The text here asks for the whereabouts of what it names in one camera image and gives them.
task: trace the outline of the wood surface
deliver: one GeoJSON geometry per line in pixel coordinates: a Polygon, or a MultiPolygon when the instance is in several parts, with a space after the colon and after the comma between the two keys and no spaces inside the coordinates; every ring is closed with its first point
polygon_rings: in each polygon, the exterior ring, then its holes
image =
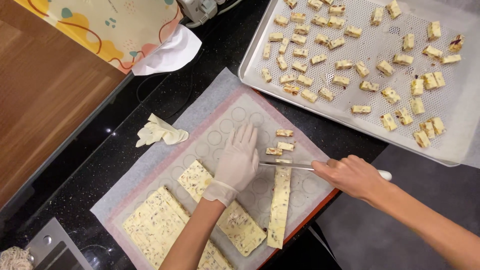
{"type": "Polygon", "coordinates": [[[125,76],[0,0],[0,208],[125,76]]]}

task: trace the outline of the gloved hand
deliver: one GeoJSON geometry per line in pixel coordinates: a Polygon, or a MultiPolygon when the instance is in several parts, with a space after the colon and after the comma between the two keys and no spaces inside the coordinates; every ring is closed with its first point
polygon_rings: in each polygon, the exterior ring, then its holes
{"type": "Polygon", "coordinates": [[[252,181],[258,169],[257,128],[252,124],[233,130],[225,143],[213,181],[202,197],[209,201],[219,200],[228,207],[238,193],[252,181]]]}

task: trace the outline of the perforated baking tray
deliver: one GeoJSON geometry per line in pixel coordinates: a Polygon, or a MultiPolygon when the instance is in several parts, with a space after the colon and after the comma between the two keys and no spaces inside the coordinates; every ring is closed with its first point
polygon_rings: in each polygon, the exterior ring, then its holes
{"type": "MultiPolygon", "coordinates": [[[[338,30],[310,24],[314,14],[319,14],[328,19],[328,6],[324,4],[320,11],[316,12],[307,7],[306,2],[306,0],[299,0],[294,10],[291,10],[282,0],[270,1],[239,67],[238,75],[241,81],[267,94],[373,137],[414,151],[446,166],[458,165],[468,151],[479,120],[475,102],[480,102],[480,97],[477,91],[478,87],[473,86],[476,79],[472,76],[473,74],[470,74],[470,70],[474,70],[474,67],[478,66],[474,60],[478,59],[478,52],[475,49],[475,43],[479,40],[479,35],[475,31],[475,23],[479,21],[478,16],[444,6],[435,1],[398,2],[403,12],[398,18],[392,20],[388,12],[384,10],[381,25],[371,26],[370,16],[374,8],[384,7],[389,1],[334,0],[333,4],[346,5],[346,14],[343,16],[346,23],[342,30],[338,30]],[[298,75],[299,73],[290,68],[282,72],[278,68],[276,57],[278,56],[279,42],[271,42],[270,59],[262,59],[261,54],[265,43],[268,42],[269,33],[282,32],[285,37],[291,37],[293,34],[294,22],[289,22],[287,27],[280,27],[273,23],[276,14],[289,18],[291,12],[307,14],[306,24],[311,27],[310,33],[306,35],[305,46],[301,47],[290,42],[284,55],[285,60],[289,67],[294,61],[308,64],[309,67],[305,75],[314,79],[312,86],[308,89],[317,93],[320,88],[327,87],[335,94],[332,102],[319,97],[312,104],[300,95],[292,96],[282,90],[279,77],[284,74],[298,75]],[[428,42],[427,24],[436,20],[441,21],[442,37],[434,42],[428,42]],[[362,28],[361,37],[344,36],[347,25],[362,28]],[[346,43],[337,49],[329,50],[326,46],[314,43],[313,40],[318,33],[327,35],[330,39],[344,37],[346,43]],[[401,49],[403,36],[408,33],[415,34],[415,47],[410,52],[403,52],[401,49]],[[448,51],[448,44],[459,33],[467,36],[468,40],[460,52],[463,58],[461,62],[440,65],[439,62],[422,55],[421,51],[427,45],[441,49],[444,55],[454,54],[448,51]],[[295,48],[308,49],[308,57],[305,59],[293,57],[292,52],[295,48]],[[309,63],[310,58],[322,53],[327,55],[327,60],[312,66],[309,63]],[[396,53],[413,56],[413,64],[411,66],[392,64],[392,58],[396,53]],[[354,69],[335,70],[334,63],[339,60],[352,60],[354,63],[363,61],[369,68],[370,74],[365,78],[360,78],[354,69]],[[395,68],[396,71],[393,76],[385,77],[375,68],[377,63],[382,60],[388,61],[395,68]],[[264,67],[268,68],[273,78],[273,81],[269,84],[265,83],[260,77],[260,70],[264,67]],[[413,115],[409,104],[409,100],[412,98],[410,93],[411,81],[416,76],[436,71],[443,73],[447,85],[437,90],[424,91],[421,98],[426,112],[413,115]],[[346,89],[331,84],[335,74],[350,78],[350,84],[346,89]],[[380,91],[371,93],[360,90],[359,84],[363,80],[379,83],[380,90],[391,87],[397,91],[402,99],[396,104],[388,104],[380,91]],[[352,115],[350,113],[352,105],[372,106],[372,112],[365,115],[352,115]],[[403,126],[397,121],[398,128],[396,130],[386,131],[382,126],[380,116],[385,113],[394,115],[395,110],[403,107],[408,109],[414,123],[403,126]],[[432,139],[431,147],[422,149],[416,144],[412,134],[419,130],[419,123],[434,116],[442,118],[448,132],[432,139]]],[[[301,91],[306,88],[296,83],[293,84],[299,86],[301,91]]]]}

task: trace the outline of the black granite countertop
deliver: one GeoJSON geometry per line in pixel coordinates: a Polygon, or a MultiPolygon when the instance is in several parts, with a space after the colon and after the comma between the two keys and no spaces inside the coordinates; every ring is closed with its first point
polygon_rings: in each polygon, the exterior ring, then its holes
{"type": "MultiPolygon", "coordinates": [[[[172,124],[224,67],[237,73],[267,4],[266,0],[244,0],[233,10],[194,29],[203,41],[198,62],[173,74],[149,79],[140,89],[141,98],[148,95],[144,107],[136,108],[135,90],[146,76],[130,81],[34,182],[36,194],[5,222],[0,250],[25,246],[56,217],[83,253],[97,257],[99,263],[95,269],[133,269],[128,257],[90,208],[148,150],[148,147],[135,147],[136,133],[148,118],[148,110],[163,118],[181,108],[166,119],[172,124]]],[[[264,97],[332,158],[354,154],[372,162],[387,146],[385,142],[289,103],[268,95],[264,97]]]]}

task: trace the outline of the white knife handle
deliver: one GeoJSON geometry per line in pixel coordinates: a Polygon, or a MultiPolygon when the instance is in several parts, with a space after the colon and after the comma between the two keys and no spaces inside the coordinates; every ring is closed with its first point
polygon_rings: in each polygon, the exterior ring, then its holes
{"type": "Polygon", "coordinates": [[[392,174],[387,171],[378,170],[379,174],[387,181],[392,180],[392,174]]]}

